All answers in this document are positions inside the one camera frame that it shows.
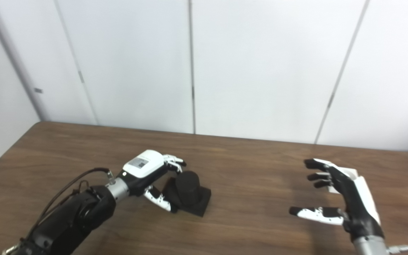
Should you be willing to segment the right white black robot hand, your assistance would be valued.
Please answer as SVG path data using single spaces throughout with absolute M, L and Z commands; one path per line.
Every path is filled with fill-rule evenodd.
M 361 237 L 384 238 L 379 213 L 363 176 L 352 178 L 342 168 L 322 159 L 305 159 L 307 169 L 319 172 L 307 176 L 314 181 L 314 187 L 333 187 L 345 202 L 345 210 L 337 207 L 296 207 L 289 208 L 290 215 L 329 225 L 343 226 L 350 234 L 351 241 Z

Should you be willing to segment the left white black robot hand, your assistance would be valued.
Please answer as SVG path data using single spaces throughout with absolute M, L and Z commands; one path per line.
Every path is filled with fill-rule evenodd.
M 165 198 L 164 194 L 154 186 L 154 182 L 169 171 L 180 175 L 183 172 L 182 168 L 186 166 L 187 163 L 181 158 L 148 149 L 125 163 L 116 181 L 122 183 L 125 197 L 144 196 L 160 208 L 176 213 L 177 206 Z

